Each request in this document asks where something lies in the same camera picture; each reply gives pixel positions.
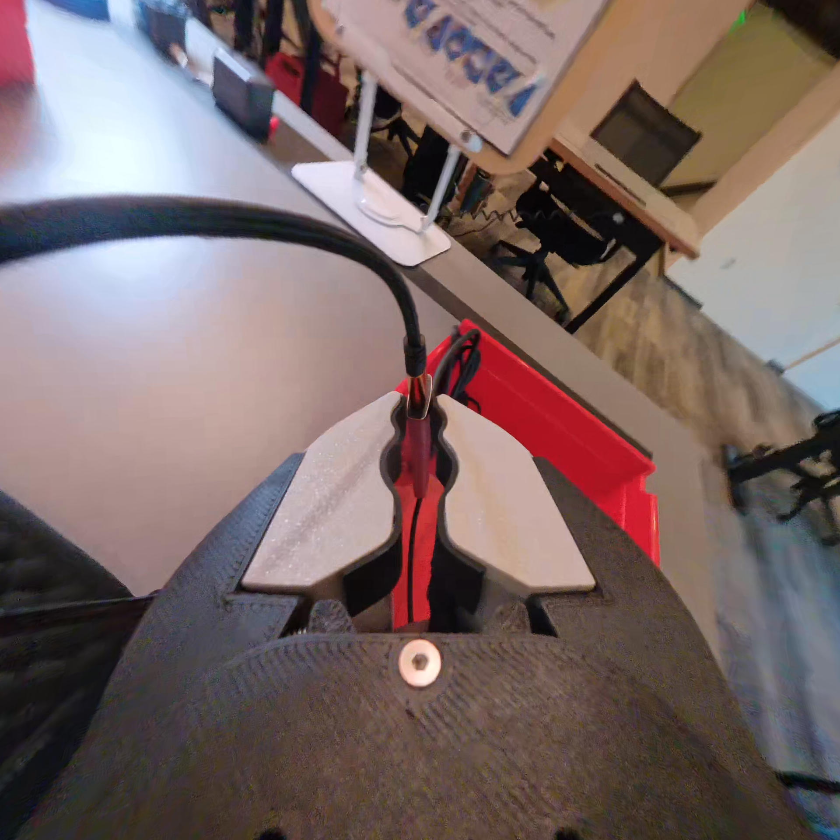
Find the instruction board with white stand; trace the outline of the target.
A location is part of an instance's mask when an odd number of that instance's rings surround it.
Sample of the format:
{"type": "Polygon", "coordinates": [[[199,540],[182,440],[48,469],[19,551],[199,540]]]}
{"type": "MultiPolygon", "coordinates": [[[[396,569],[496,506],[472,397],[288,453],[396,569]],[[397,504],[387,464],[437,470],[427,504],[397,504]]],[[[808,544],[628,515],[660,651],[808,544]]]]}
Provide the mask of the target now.
{"type": "Polygon", "coordinates": [[[563,107],[564,79],[612,5],[607,1],[308,2],[320,36],[361,68],[353,159],[299,163],[292,177],[397,265],[443,254],[436,225],[461,156],[493,174],[535,161],[563,107]],[[378,88],[447,142],[426,212],[368,162],[378,88]]]}

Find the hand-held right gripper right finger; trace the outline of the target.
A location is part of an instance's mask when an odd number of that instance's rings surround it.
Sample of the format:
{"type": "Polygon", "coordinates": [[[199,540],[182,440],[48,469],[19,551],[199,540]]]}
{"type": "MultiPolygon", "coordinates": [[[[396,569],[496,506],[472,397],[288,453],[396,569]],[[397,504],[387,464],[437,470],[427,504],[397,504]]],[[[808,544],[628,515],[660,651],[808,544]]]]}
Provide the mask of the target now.
{"type": "Polygon", "coordinates": [[[436,536],[431,623],[485,623],[493,607],[596,588],[531,453],[484,416],[436,400],[436,536]]]}

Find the red case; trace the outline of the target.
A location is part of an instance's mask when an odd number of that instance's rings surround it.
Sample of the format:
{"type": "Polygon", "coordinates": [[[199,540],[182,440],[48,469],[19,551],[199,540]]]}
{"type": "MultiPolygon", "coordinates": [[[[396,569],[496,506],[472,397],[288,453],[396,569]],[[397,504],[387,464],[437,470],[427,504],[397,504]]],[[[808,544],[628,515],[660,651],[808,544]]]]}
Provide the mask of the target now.
{"type": "MultiPolygon", "coordinates": [[[[301,105],[304,72],[303,58],[285,52],[275,54],[266,63],[266,75],[276,89],[298,106],[301,105]]],[[[341,81],[339,64],[327,59],[318,68],[310,114],[336,138],[340,138],[343,131],[349,94],[349,89],[341,81]]]]}

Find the wooden desk with black legs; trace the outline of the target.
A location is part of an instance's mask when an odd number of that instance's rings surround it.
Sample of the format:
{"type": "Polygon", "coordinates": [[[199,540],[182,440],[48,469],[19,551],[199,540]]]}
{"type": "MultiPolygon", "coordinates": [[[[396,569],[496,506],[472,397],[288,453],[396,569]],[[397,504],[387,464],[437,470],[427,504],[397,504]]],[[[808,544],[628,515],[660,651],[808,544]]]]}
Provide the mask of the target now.
{"type": "Polygon", "coordinates": [[[692,216],[572,124],[559,126],[549,148],[586,180],[606,205],[622,212],[626,230],[623,247],[633,255],[633,260],[565,326],[568,333],[577,333],[663,248],[697,259],[701,235],[692,216]]]}

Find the red plastic bin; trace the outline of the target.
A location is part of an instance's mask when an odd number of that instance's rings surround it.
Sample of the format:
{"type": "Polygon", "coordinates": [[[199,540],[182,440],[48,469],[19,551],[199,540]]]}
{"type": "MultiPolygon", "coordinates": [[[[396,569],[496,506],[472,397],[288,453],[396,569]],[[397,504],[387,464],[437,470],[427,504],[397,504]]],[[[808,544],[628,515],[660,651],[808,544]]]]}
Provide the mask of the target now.
{"type": "MultiPolygon", "coordinates": [[[[465,389],[469,409],[550,462],[659,567],[658,500],[646,488],[653,460],[487,332],[479,334],[479,367],[465,389]]],[[[443,495],[433,455],[427,494],[415,498],[409,457],[404,444],[395,483],[403,532],[402,574],[392,592],[394,629],[429,618],[427,586],[443,495]]]]}

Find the dark monitor screen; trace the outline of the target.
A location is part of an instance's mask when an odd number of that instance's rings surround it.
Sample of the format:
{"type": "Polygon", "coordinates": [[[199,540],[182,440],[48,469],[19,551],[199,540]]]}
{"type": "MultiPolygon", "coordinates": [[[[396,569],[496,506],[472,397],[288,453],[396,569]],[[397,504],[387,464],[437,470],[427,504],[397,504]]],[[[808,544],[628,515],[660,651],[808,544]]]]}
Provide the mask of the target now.
{"type": "Polygon", "coordinates": [[[667,110],[634,80],[590,134],[654,187],[661,187],[702,133],[667,110]]]}

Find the black office chair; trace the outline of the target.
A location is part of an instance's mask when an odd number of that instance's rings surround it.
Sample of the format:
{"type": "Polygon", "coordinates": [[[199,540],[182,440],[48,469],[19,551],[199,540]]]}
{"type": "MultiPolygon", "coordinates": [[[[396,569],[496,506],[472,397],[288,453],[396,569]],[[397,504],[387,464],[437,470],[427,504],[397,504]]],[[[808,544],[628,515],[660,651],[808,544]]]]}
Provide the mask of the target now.
{"type": "Polygon", "coordinates": [[[627,216],[621,208],[610,208],[598,199],[593,206],[583,206],[580,213],[558,200],[551,186],[536,180],[516,201],[516,228],[524,229],[539,241],[534,251],[527,251],[504,239],[490,248],[490,264],[522,268],[526,299],[533,301],[535,289],[544,286],[559,310],[553,320],[567,323],[570,308],[547,264],[555,255],[573,268],[605,263],[623,245],[627,216]]]}

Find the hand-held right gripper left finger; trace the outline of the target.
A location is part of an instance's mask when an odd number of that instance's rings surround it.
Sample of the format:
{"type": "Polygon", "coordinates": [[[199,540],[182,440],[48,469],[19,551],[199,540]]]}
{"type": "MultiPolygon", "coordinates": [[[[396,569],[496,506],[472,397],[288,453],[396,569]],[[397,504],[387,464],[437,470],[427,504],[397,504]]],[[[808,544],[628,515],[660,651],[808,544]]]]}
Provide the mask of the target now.
{"type": "Polygon", "coordinates": [[[385,599],[402,567],[404,408],[388,392],[335,424],[304,453],[241,585],[247,592],[341,601],[357,616],[385,599]]]}

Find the red plastic box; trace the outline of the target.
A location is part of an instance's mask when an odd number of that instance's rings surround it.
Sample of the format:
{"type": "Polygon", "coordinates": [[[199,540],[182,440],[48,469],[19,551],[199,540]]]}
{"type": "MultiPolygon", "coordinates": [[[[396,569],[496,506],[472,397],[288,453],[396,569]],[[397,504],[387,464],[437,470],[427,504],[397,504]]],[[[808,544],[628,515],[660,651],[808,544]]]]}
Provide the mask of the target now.
{"type": "Polygon", "coordinates": [[[34,81],[25,1],[1,1],[1,88],[34,81]]]}

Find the dark battery charger case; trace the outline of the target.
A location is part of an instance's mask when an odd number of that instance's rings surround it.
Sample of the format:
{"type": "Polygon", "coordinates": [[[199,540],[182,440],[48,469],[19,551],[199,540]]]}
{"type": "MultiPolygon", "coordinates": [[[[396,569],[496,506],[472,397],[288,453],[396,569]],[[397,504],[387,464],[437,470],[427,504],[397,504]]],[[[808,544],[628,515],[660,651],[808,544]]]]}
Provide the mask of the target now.
{"type": "Polygon", "coordinates": [[[218,51],[213,58],[213,99],[252,139],[265,143],[274,117],[275,88],[256,64],[240,54],[218,51]]]}

